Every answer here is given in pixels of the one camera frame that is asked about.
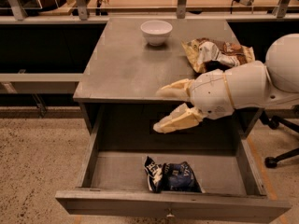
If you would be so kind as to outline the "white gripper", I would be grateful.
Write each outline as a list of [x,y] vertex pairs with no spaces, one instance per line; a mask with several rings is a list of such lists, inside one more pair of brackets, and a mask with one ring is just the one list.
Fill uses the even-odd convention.
[[157,133],[171,133],[197,126],[204,118],[220,119],[231,116],[234,107],[228,95],[224,72],[216,69],[200,75],[196,80],[182,79],[156,91],[158,97],[189,101],[178,106],[168,116],[153,125]]

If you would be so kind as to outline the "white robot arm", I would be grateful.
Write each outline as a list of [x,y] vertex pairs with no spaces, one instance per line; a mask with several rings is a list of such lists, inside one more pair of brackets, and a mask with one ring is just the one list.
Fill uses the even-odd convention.
[[215,69],[195,79],[182,79],[157,90],[182,105],[154,124],[158,133],[197,126],[203,119],[219,119],[246,107],[265,108],[298,103],[299,34],[284,35],[266,52],[265,61]]

